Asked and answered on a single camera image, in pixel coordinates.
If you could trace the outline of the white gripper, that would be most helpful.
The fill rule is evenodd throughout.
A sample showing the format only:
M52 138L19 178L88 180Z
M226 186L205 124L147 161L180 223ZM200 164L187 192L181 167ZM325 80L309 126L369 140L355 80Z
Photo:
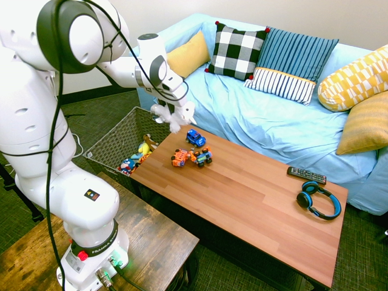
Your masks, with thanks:
M182 107L186 104L187 86L182 77L173 70L167 69L166 76L158 85L154 81L151 85L145 78L143 81L145 87L137 88L141 107L151 107L158 99L159 110L168 107L170 114L173 114L175 106Z

